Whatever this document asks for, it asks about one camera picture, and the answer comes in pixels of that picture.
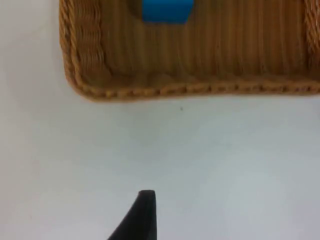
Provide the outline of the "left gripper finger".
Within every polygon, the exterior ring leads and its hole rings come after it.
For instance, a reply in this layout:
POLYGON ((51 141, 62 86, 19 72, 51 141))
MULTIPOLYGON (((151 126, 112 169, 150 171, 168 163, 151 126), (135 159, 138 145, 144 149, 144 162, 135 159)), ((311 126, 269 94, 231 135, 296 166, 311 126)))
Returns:
POLYGON ((157 240, 157 203, 154 190, 141 190, 108 240, 157 240))

